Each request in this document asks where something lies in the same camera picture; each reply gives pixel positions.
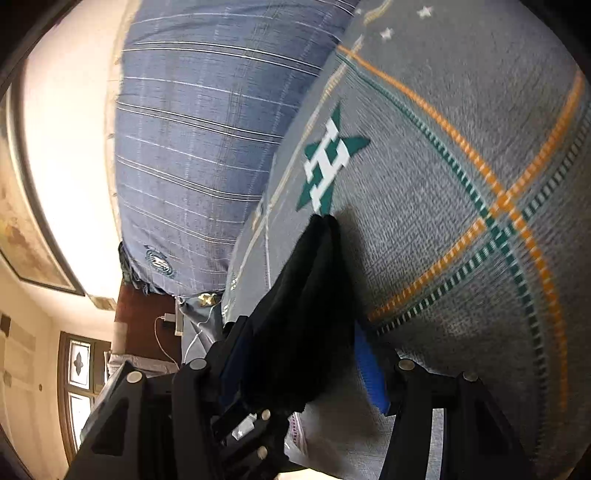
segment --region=window pane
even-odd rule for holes
[[[80,433],[82,427],[90,415],[90,398],[76,395],[75,393],[68,392],[69,403],[70,403],[70,418],[72,419],[72,430],[74,436],[74,442],[76,444],[76,451],[80,448]]]
[[[90,344],[70,340],[70,365],[68,378],[71,385],[90,387]]]

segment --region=blue plaid fabric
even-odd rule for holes
[[[236,237],[358,0],[144,0],[122,57],[125,249],[175,295],[224,288]]]

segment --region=green star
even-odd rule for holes
[[[326,133],[322,140],[306,145],[304,164],[307,181],[295,207],[301,210],[309,202],[316,213],[327,215],[332,205],[335,178],[342,167],[359,150],[369,145],[369,138],[342,137],[340,134],[340,103],[326,122]]]

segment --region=circular logo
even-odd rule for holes
[[[166,255],[162,252],[154,250],[153,248],[148,248],[146,250],[146,260],[158,273],[161,273],[168,278],[174,277],[174,270],[168,262]]]

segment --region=white star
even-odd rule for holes
[[[433,7],[423,7],[422,10],[418,10],[418,16],[421,18],[425,18],[425,17],[430,17],[431,16],[431,11],[433,10]]]
[[[387,28],[386,30],[384,30],[383,32],[380,32],[379,34],[382,35],[382,41],[386,41],[386,40],[390,40],[390,38],[392,38],[393,33],[394,33],[394,30],[392,30],[391,28]]]

